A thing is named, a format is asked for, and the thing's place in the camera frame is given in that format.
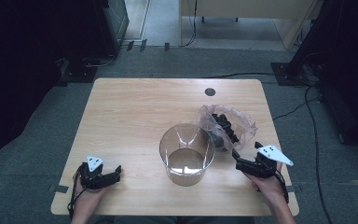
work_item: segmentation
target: wooden table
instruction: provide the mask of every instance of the wooden table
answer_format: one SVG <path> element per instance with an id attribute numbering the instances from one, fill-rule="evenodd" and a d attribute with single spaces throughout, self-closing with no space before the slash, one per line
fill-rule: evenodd
<path id="1" fill-rule="evenodd" d="M 306 20 L 315 20 L 324 0 L 197 0 L 198 17 L 274 19 L 286 49 L 290 49 Z M 196 0 L 179 0 L 179 45 L 182 17 L 194 16 Z"/>
<path id="2" fill-rule="evenodd" d="M 215 96 L 204 91 L 213 88 Z M 72 176 L 86 156 L 103 158 L 103 174 L 122 165 L 121 181 L 101 201 L 97 215 L 136 216 L 265 216 L 269 209 L 251 182 L 235 169 L 229 153 L 217 152 L 203 179 L 192 187 L 174 184 L 165 171 L 158 147 L 161 136 L 178 123 L 196 123 L 203 105 L 232 105 L 256 122 L 257 134 L 243 158 L 254 160 L 254 142 L 279 140 L 258 80 L 181 78 L 100 78 L 94 83 L 80 122 L 51 212 L 67 215 Z M 286 185 L 291 181 L 285 166 Z M 289 206 L 298 214 L 294 193 Z"/>

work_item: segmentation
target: person's left hand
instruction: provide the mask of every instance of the person's left hand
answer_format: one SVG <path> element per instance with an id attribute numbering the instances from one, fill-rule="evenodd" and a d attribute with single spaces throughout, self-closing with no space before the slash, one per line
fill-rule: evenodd
<path id="1" fill-rule="evenodd" d="M 75 212 L 72 218 L 72 224 L 86 224 L 92 214 L 98 207 L 98 204 L 103 199 L 104 194 L 109 188 L 103 188 L 99 190 L 85 190 L 75 202 Z M 83 187 L 80 184 L 80 177 L 77 179 L 75 195 L 83 191 Z"/>

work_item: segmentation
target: clear plastic bag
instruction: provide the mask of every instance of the clear plastic bag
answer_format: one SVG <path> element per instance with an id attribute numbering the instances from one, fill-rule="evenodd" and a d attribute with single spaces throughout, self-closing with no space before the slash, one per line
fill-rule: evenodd
<path id="1" fill-rule="evenodd" d="M 214 119 L 213 114 L 218 116 L 224 114 L 227 117 L 227 120 L 231 123 L 231 129 L 237 135 L 239 142 L 234 144 L 231 142 L 226 131 Z M 203 105 L 200 109 L 197 122 L 202 129 L 211 135 L 216 150 L 221 151 L 225 149 L 231 151 L 232 148 L 236 150 L 245 148 L 246 144 L 257 132 L 255 122 L 251 120 L 250 116 L 236 110 L 230 105 Z"/>

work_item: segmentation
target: transparent bucket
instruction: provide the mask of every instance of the transparent bucket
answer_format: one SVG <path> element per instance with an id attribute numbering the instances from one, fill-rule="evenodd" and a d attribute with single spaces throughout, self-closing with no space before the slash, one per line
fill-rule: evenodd
<path id="1" fill-rule="evenodd" d="M 199 183 L 214 156 L 212 137 L 201 127 L 181 123 L 161 138 L 159 153 L 170 180 L 188 187 Z"/>

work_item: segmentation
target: black metal base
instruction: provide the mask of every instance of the black metal base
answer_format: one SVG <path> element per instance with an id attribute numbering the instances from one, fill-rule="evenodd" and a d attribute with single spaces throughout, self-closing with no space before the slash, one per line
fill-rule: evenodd
<path id="1" fill-rule="evenodd" d="M 280 86 L 306 86 L 308 82 L 304 77 L 298 77 L 302 81 L 295 80 L 286 73 L 286 67 L 289 63 L 271 63 L 272 71 Z"/>
<path id="2" fill-rule="evenodd" d="M 95 60 L 89 62 L 89 64 L 99 64 L 100 61 Z M 92 83 L 95 78 L 95 74 L 97 73 L 98 67 L 84 67 L 81 71 L 73 72 L 71 71 L 71 66 L 67 66 L 63 75 L 61 76 L 60 82 L 77 82 L 77 83 Z"/>

